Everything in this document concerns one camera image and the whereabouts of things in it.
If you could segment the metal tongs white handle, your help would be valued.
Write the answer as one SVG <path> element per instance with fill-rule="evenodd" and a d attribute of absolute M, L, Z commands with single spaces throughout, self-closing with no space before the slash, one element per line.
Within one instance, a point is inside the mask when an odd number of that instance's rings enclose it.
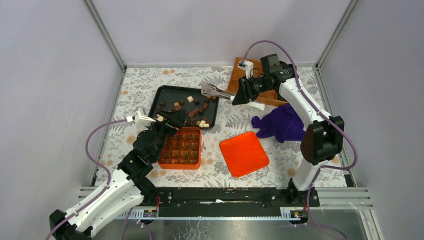
<path fill-rule="evenodd" d="M 201 94 L 206 96 L 206 97 L 219 97 L 219 98 L 224 98 L 226 100 L 230 100 L 231 102 L 235 98 L 235 95 L 233 93 L 221 90 L 218 87 L 216 87 L 215 85 L 210 84 L 210 83 L 203 83 L 201 85 L 200 91 L 201 91 Z M 264 111 L 265 106 L 266 106 L 264 103 L 260 103 L 260 102 L 256 102 L 256 101 L 251 101 L 249 103 L 245 103 L 245 105 L 247 105 L 249 107 L 257 108 L 261 111 Z"/>

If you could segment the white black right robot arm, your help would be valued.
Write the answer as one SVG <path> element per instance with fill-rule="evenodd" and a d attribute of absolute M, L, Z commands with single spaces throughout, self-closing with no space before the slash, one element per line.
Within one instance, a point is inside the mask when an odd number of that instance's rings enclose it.
<path fill-rule="evenodd" d="M 254 76 L 254 64 L 241 60 L 238 68 L 245 76 L 238 79 L 238 90 L 233 105 L 250 104 L 260 93 L 275 90 L 299 116 L 305 135 L 300 143 L 302 162 L 298 173 L 290 179 L 282 199 L 293 206 L 309 200 L 315 176 L 320 168 L 331 161 L 342 150 L 345 122 L 340 116 L 331 116 L 312 99 L 300 82 L 295 67 L 279 60 L 276 54 L 260 59 L 262 72 Z"/>

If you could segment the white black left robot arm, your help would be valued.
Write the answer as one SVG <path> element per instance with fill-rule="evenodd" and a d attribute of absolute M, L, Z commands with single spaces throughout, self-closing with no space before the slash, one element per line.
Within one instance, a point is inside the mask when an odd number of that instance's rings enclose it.
<path fill-rule="evenodd" d="M 46 239 L 90 240 L 105 225 L 125 210 L 140 204 L 148 206 L 155 200 L 156 187 L 147 174 L 158 162 L 166 139 L 174 136 L 185 125 L 186 110 L 159 111 L 163 119 L 153 119 L 137 110 L 120 123 L 145 126 L 114 171 L 91 158 L 104 169 L 107 180 L 87 197 L 65 211 L 55 210 L 49 216 L 50 232 Z"/>

